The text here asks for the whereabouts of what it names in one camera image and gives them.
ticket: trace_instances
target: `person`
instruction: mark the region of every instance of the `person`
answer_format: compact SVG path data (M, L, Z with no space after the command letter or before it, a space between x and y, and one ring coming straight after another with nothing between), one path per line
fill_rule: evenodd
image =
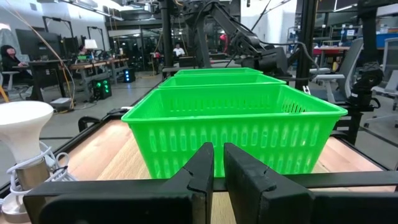
M36 100L36 87L34 86L33 76L27 72L26 69L15 68L27 66L25 62L21 62L16 57L15 48L10 45L3 45L0 48L2 69L4 72L19 72L13 76L13 81L16 83L26 83L29 86L27 92L31 92L27 100ZM4 76L4 82L9 81L9 75Z
M177 57L181 57L181 56L185 55L184 49L180 48L179 44L175 45L175 48L174 48L173 52L175 53L175 55Z
M79 55L86 55L87 54L87 49L84 45L81 45L79 47Z

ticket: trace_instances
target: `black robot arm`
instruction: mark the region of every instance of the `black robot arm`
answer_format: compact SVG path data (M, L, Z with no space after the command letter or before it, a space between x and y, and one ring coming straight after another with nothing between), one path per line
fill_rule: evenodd
M250 67L277 77L287 74L287 58L282 47L264 48L255 33L231 17L218 0L189 1L183 7L185 22L195 34L195 57L199 67L211 68L205 39L205 17L210 15L228 34L235 55L242 55L242 67Z
M359 0L358 17L363 23L363 74L351 89L349 102L354 105L370 104L372 87L382 82L384 76L377 62L376 16L377 8L398 3L398 0Z

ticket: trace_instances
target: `black office chair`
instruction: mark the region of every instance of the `black office chair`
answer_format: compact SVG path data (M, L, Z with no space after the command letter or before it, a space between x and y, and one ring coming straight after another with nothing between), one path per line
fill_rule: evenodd
M347 51L343 63L340 67L339 74L319 74L315 80L320 80L325 84L326 90L313 90L311 95L316 96L330 103L339 103L346 101L351 95L351 79L355 73L356 62L361 53L363 46L363 38L353 41L351 47ZM332 90L330 82L336 79L338 84L337 90Z

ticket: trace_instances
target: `computer monitor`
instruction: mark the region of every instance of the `computer monitor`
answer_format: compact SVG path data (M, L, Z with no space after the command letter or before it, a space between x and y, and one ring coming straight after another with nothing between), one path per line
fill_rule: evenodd
M54 51L61 57L60 36L49 32L38 33L50 44ZM21 53L29 55L31 60L41 59L47 56L48 59L56 59L53 52L44 44L44 42L31 30L16 29L16 34L21 48Z

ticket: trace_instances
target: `wall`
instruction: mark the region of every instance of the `wall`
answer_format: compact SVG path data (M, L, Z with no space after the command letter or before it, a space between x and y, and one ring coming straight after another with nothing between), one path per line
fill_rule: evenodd
M103 6L98 3L97 9L102 9ZM105 28L105 18L101 14L87 11L86 9L79 8L77 6L61 3L43 3L42 4L43 14L49 17L58 17L71 21L73 35L78 37L79 44L81 42L81 35L88 39L87 26L94 26L102 28L105 41L105 49L109 50L109 39L108 33ZM70 37L70 30L68 26L62 22L56 22L47 20L49 32L62 35L62 37ZM102 38L99 30L90 30L91 38L96 40L99 49L103 49Z
M278 5L281 0L272 0L268 9ZM250 7L246 7L247 0L241 0L241 22L251 29L267 5L267 0L251 0ZM291 0L263 15L253 32L259 39L271 43L286 43L287 29L294 26L297 0Z
M18 11L18 13L29 22L31 26L34 27L44 27L43 24L43 11L42 5L37 3L36 0L8 0L11 3L11 6ZM30 3L36 5L36 11L30 8ZM0 23L8 24L11 28L11 31L15 33L15 29L29 29L23 22L19 19L15 18L5 9L7 8L11 12L14 12L10 5L6 2L6 0L0 1Z

